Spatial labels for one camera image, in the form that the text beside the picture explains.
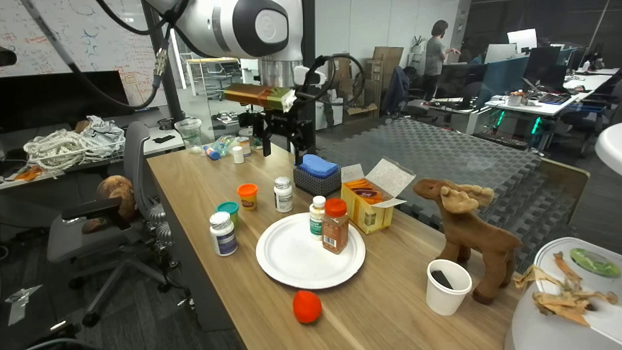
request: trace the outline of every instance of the toy animal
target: toy animal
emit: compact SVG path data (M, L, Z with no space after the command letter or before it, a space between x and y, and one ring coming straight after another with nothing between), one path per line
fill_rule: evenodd
M439 258L466 264L470 249L482 253L484 276L472 297L480 303L492 303L499 290L509 284L513 251L521 245L521 239L513 233L490 225L476 216L478 208L486 208L492 202L494 190L437 179L422 179L412 190L422 198L437 202L441 210L445 249Z
M120 206L116 210L118 220L130 221L136 216L136 200L132 183L120 175L111 175L97 185L97 198L111 200L120 198ZM107 227L105 218L89 218L81 225L81 233L93 233Z

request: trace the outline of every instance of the container lid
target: container lid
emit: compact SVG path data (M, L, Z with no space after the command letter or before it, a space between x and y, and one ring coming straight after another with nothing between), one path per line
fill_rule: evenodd
M229 214L235 214L237 210L239 210L237 202L221 202L216 208L216 212L229 212Z
M342 198L328 198L324 206L326 216L344 216L348 212L348 206Z
M274 179L274 186L276 186L276 188L289 188L289 186L291 186L291 181L289 181L289 177L276 177L276 179Z
M256 192L256 185L254 183L243 183L243 185L237 186L237 192L241 196L251 196L251 194Z
M219 231L219 229L227 229L229 225L231 225L229 212L214 212L210 216L210 229Z
M315 208L324 208L324 204L326 204L326 196L313 196L313 206Z

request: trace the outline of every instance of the white paper cup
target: white paper cup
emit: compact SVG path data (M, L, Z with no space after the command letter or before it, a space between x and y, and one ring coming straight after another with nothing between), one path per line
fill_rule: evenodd
M521 105L521 95L507 95L507 105Z
M433 270L441 270L449 280L451 288L445 288L443 284L439 284L431 276ZM453 315L460 307L470 288L472 288L472 278L460 264L445 258L435 258L427 264L425 301L431 311L439 315Z

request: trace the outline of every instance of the red bottle cap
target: red bottle cap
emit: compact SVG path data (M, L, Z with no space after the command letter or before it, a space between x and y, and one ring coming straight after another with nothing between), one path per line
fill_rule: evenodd
M342 198L328 198L324 204L324 214L326 216L344 216L348 212L348 206Z

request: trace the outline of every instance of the orange bottle cap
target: orange bottle cap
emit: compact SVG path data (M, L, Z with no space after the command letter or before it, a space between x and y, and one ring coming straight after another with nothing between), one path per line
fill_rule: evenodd
M344 216L348 212L348 204L342 198L328 198L324 204L326 216Z
M237 194L252 196L252 194L256 194L256 185L254 183L243 183L243 185L237 186Z

